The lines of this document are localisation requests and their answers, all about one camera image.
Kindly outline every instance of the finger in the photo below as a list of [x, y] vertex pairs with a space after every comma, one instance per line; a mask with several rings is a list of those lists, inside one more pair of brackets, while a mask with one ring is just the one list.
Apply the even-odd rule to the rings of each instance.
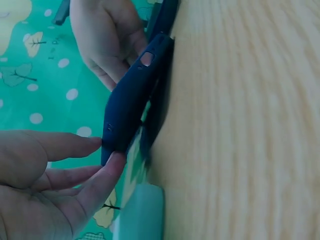
[[74, 235], [78, 233], [101, 208], [115, 188], [126, 164], [123, 154], [114, 153], [107, 164], [76, 190], [59, 191], [64, 196], [74, 197], [55, 199], [54, 204], [68, 219]]
[[92, 216], [115, 188], [126, 165], [122, 153], [114, 153], [107, 164], [84, 185], [76, 196], [87, 216]]
[[130, 67], [115, 56], [97, 56], [94, 61], [116, 84], [120, 82]]
[[116, 82], [98, 65], [91, 67], [91, 71], [99, 78], [103, 85], [110, 91], [116, 87]]
[[47, 169], [31, 186], [31, 189], [41, 192], [45, 190], [69, 189], [82, 184], [91, 178], [101, 166], [85, 166], [72, 169]]
[[129, 42], [135, 50], [136, 54], [140, 56], [148, 46], [148, 41], [144, 29], [140, 28], [138, 31], [131, 34], [129, 36]]
[[67, 158], [84, 158], [98, 150], [100, 137], [81, 137], [66, 132], [24, 131], [45, 151], [48, 162]]
[[138, 58], [138, 54], [135, 50], [131, 51], [128, 57], [126, 58], [127, 63], [132, 66]]

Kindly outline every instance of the fingernail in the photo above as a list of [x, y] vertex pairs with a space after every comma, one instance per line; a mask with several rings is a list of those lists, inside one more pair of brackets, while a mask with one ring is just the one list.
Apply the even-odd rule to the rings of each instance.
[[100, 144], [102, 142], [101, 137], [98, 136], [92, 136], [89, 137], [90, 141], [95, 143], [95, 144]]
[[113, 173], [122, 173], [126, 163], [126, 156], [123, 153], [113, 152], [105, 166], [110, 168], [110, 171]]

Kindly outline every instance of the green patterned fabric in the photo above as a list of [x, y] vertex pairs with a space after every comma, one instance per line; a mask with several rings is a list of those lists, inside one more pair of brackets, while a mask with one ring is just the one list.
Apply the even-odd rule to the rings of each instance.
[[[148, 20], [154, 0], [133, 0]], [[83, 64], [70, 20], [52, 24], [61, 0], [0, 0], [0, 129], [71, 132], [101, 136], [104, 108], [110, 92]], [[123, 207], [137, 183], [146, 180], [133, 143], [121, 180], [106, 204]], [[100, 164], [100, 151], [83, 159], [52, 163], [52, 168]], [[112, 239], [118, 210], [98, 211], [79, 240]]]

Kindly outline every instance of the white polka dot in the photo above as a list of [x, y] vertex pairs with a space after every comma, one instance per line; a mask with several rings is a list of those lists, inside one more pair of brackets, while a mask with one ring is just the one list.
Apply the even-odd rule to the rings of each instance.
[[30, 115], [30, 122], [33, 124], [40, 124], [44, 118], [40, 113], [33, 113]]
[[51, 9], [47, 9], [47, 10], [45, 10], [45, 12], [44, 12], [44, 16], [45, 16], [45, 17], [49, 17], [49, 16], [51, 16], [51, 14], [52, 14], [52, 10], [51, 10]]
[[92, 131], [90, 127], [82, 126], [76, 131], [76, 134], [79, 135], [80, 137], [90, 137], [92, 134]]
[[70, 89], [67, 93], [66, 93], [66, 99], [68, 100], [75, 100], [78, 97], [78, 90], [73, 88]]
[[59, 68], [65, 68], [66, 66], [68, 66], [70, 63], [69, 59], [68, 58], [63, 58], [59, 61], [58, 63], [58, 67]]
[[28, 38], [30, 38], [31, 34], [27, 33], [26, 35], [23, 36], [23, 42], [25, 42]]
[[34, 91], [37, 91], [39, 87], [38, 87], [37, 84], [31, 83], [31, 84], [29, 84], [26, 88], [27, 88], [30, 92], [34, 92]]

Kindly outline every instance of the wooden table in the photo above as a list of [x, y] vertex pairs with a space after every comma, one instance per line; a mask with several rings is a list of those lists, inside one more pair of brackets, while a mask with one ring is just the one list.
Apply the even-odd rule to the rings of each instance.
[[165, 240], [320, 239], [320, 2], [182, 0], [152, 148]]

